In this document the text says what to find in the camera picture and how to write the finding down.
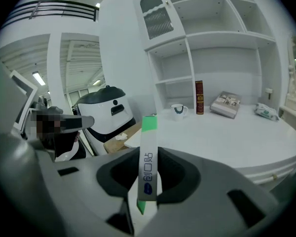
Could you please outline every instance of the wet wipes package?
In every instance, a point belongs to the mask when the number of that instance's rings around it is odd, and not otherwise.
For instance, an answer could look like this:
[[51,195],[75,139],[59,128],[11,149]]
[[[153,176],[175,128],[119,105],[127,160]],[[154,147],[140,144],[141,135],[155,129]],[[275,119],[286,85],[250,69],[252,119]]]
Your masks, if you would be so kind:
[[138,200],[156,201],[157,198],[157,117],[143,118],[140,141]]
[[257,103],[255,106],[255,113],[272,121],[279,120],[276,110],[265,104]]

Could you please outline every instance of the white table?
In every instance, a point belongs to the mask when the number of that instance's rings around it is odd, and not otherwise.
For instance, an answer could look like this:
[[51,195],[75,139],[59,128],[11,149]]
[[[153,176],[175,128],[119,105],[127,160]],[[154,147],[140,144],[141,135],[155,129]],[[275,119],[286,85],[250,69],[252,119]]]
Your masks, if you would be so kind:
[[281,118],[296,130],[296,111],[287,106],[280,107]]
[[[140,133],[125,146],[138,147]],[[296,131],[281,119],[255,115],[253,106],[240,106],[235,119],[205,107],[204,115],[189,114],[180,122],[164,110],[158,115],[158,145],[222,162],[259,184],[296,167]]]

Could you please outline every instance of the gray plastic part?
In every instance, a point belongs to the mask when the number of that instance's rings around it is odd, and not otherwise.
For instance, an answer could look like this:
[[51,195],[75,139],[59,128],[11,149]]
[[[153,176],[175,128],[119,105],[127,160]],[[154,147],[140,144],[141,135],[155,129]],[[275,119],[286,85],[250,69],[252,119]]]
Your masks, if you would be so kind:
[[[236,170],[165,150],[195,165],[201,181],[184,201],[160,204],[157,214],[137,236],[252,236],[281,212],[271,194]],[[125,200],[106,194],[96,173],[102,165],[131,151],[53,163],[47,152],[35,152],[21,139],[0,135],[0,184],[16,208],[49,236],[129,236],[106,223],[121,211]],[[70,167],[78,171],[59,175],[58,170]],[[227,195],[231,190],[242,190],[266,217],[248,230]]]
[[65,129],[62,131],[62,133],[71,133],[80,131],[83,129],[87,129],[94,124],[94,118],[92,116],[74,116],[74,115],[61,115],[63,119],[81,119],[82,126],[79,128],[74,129]]
[[11,131],[26,100],[27,97],[3,70],[0,61],[0,133]]
[[219,162],[175,150],[167,151],[194,164],[201,174],[197,190],[178,204],[161,204],[140,237],[233,236],[248,228],[227,192],[242,190],[266,215],[277,200],[236,170]]

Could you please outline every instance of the wall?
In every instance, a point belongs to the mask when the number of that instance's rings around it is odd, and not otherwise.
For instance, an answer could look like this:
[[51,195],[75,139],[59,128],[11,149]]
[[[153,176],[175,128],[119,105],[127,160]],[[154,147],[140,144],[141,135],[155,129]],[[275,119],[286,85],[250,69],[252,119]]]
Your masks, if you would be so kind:
[[92,92],[97,92],[99,89],[104,87],[105,87],[105,84],[101,86],[92,86],[92,87],[89,87],[88,90],[89,90],[89,93],[92,93]]
[[[255,0],[278,42],[280,104],[288,89],[288,32],[295,28],[278,0]],[[155,112],[149,62],[141,45],[133,0],[103,0],[99,15],[101,58],[106,82],[122,88],[135,117]]]
[[126,93],[135,119],[155,113],[152,78],[133,0],[103,0],[99,14],[105,81]]

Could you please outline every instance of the white wall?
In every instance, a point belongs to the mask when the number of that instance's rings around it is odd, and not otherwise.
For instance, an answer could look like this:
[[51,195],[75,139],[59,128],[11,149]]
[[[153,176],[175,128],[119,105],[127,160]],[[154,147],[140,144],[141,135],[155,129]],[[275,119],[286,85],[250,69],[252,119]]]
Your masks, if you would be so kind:
[[102,89],[104,87],[105,87],[105,85],[92,86],[92,87],[89,87],[88,90],[89,90],[89,93],[92,93],[92,92],[97,92],[99,89]]
[[126,93],[137,121],[155,113],[149,62],[141,44],[133,0],[103,0],[99,27],[106,84]]

